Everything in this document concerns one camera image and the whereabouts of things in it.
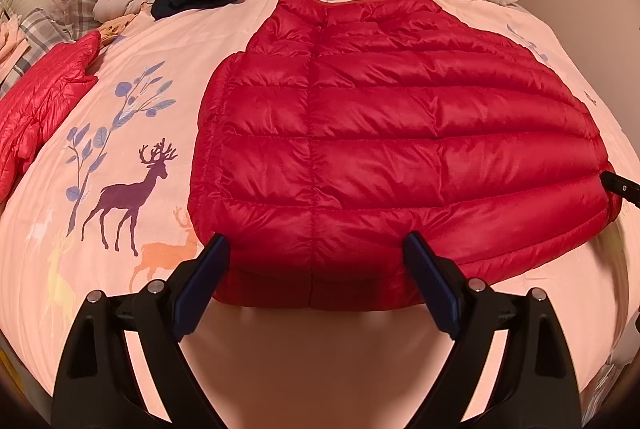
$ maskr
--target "red puffer vest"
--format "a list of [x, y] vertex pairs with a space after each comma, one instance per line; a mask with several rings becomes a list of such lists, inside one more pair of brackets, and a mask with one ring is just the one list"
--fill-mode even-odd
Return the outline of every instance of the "red puffer vest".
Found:
[[213, 73], [198, 128], [189, 212], [203, 243], [230, 241], [226, 303], [400, 308], [421, 302], [410, 231], [493, 283], [620, 211], [585, 105], [430, 0], [280, 0]]

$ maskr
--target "wall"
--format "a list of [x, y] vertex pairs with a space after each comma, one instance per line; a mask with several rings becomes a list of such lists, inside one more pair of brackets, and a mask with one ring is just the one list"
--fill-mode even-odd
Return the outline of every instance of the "wall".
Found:
[[521, 0], [555, 32], [640, 153], [640, 0]]

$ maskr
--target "metal bolt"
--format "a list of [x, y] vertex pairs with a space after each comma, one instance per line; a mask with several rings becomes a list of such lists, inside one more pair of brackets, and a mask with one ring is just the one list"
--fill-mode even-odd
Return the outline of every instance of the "metal bolt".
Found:
[[546, 299], [546, 292], [542, 288], [532, 288], [531, 295], [533, 299], [537, 301], [544, 301]]
[[89, 303], [97, 303], [102, 297], [102, 292], [100, 290], [92, 290], [86, 295], [86, 300]]
[[482, 292], [486, 288], [486, 283], [479, 277], [469, 279], [468, 286], [474, 292]]
[[151, 283], [146, 285], [146, 289], [152, 294], [157, 294], [164, 290], [164, 281], [162, 279], [154, 279]]

